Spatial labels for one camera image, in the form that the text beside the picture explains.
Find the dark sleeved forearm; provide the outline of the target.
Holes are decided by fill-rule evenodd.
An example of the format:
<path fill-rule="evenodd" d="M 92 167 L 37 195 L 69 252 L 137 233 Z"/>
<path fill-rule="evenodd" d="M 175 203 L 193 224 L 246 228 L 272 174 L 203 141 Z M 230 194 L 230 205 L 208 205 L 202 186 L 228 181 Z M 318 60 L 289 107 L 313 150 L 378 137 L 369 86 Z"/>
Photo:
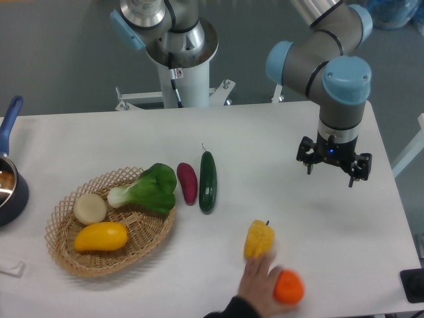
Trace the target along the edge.
<path fill-rule="evenodd" d="M 204 318 L 260 318 L 260 315 L 249 302 L 234 296 L 223 311 L 210 312 Z"/>

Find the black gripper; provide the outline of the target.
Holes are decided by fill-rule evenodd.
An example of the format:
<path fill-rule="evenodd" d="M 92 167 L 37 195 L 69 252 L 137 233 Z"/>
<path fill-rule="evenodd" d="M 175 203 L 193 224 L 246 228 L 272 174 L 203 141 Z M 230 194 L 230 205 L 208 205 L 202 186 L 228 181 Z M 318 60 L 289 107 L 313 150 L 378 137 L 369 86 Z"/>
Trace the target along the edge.
<path fill-rule="evenodd" d="M 315 164 L 336 166 L 349 175 L 348 186 L 352 187 L 355 180 L 367 180 L 372 167 L 370 153 L 355 152 L 358 132 L 358 127 L 345 130 L 319 127 L 316 140 L 307 136 L 302 138 L 296 160 L 307 167 L 308 175 Z"/>

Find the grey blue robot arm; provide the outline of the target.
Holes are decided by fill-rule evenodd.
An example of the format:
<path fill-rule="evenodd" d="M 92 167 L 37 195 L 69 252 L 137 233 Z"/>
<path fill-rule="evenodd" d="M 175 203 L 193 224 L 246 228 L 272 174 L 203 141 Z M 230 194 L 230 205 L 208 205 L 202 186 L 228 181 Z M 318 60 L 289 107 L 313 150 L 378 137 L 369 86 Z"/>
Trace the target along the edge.
<path fill-rule="evenodd" d="M 356 153 L 359 126 L 370 95 L 372 71 L 352 51 L 372 32 L 370 13 L 343 1 L 293 1 L 312 36 L 301 45 L 277 43 L 266 74 L 319 106 L 315 140 L 302 138 L 296 159 L 310 172 L 325 163 L 348 174 L 353 184 L 369 178 L 372 155 Z"/>

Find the person's bare hand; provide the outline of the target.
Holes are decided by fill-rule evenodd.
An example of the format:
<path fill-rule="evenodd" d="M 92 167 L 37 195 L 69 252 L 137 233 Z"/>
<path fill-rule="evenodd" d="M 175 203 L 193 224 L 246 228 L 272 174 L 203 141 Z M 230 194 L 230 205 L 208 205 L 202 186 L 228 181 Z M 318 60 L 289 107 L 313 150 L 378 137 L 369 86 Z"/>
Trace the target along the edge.
<path fill-rule="evenodd" d="M 274 298 L 274 287 L 282 271 L 281 266 L 270 269 L 274 259 L 274 254 L 249 258 L 238 288 L 237 295 L 249 303 L 260 317 L 272 317 L 297 309 L 296 305 L 283 304 Z"/>

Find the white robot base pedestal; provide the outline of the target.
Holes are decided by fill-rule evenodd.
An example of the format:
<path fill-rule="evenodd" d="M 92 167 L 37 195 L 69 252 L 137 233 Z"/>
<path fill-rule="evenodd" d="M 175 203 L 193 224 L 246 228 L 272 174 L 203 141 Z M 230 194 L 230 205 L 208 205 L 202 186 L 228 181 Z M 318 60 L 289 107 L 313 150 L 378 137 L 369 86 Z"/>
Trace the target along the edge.
<path fill-rule="evenodd" d="M 119 105 L 161 102 L 167 109 L 229 105 L 235 83 L 210 86 L 210 62 L 219 40 L 213 25 L 199 16 L 198 1 L 121 1 L 109 15 L 121 39 L 145 50 L 158 70 L 160 91 L 119 95 Z"/>

